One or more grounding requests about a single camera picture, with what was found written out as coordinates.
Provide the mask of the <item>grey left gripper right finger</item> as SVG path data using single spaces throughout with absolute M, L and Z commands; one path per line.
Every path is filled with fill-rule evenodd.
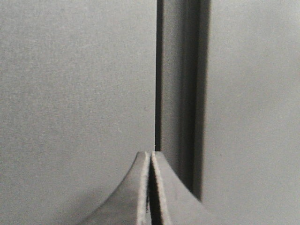
M 186 188 L 160 151 L 154 151 L 149 173 L 153 225 L 214 225 L 216 217 Z

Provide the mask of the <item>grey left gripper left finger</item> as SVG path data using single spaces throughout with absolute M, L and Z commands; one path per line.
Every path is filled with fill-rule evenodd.
M 150 156 L 138 152 L 113 193 L 81 225 L 145 225 Z

